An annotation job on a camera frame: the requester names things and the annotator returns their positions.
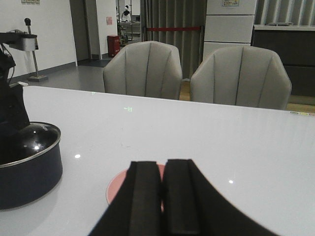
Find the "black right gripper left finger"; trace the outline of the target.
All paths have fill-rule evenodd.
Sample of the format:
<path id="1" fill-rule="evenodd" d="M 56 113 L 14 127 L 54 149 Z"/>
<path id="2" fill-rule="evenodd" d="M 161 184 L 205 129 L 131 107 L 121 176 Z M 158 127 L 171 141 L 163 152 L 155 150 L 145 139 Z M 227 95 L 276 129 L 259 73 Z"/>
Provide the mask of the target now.
<path id="1" fill-rule="evenodd" d="M 159 236 L 161 179 L 156 162 L 132 161 L 126 177 L 91 236 Z"/>

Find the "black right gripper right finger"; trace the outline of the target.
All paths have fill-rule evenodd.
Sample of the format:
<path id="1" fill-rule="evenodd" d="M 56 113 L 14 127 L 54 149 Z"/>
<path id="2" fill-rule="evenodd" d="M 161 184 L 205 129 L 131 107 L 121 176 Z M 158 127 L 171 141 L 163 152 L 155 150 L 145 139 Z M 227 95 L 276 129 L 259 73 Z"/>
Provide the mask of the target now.
<path id="1" fill-rule="evenodd" d="M 167 236 L 274 235 L 231 204 L 191 159 L 169 159 L 162 184 Z"/>

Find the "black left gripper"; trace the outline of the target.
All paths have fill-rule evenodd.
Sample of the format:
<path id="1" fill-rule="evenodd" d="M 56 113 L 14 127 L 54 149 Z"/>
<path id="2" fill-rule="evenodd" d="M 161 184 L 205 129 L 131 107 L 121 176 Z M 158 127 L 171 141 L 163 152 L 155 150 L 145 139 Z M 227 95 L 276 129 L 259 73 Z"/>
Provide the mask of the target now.
<path id="1" fill-rule="evenodd" d="M 4 53 L 4 44 L 15 43 L 14 33 L 0 33 L 0 71 L 7 74 L 15 62 L 11 56 Z M 21 130 L 30 124 L 24 105 L 23 87 L 15 85 L 0 86 L 0 129 Z"/>

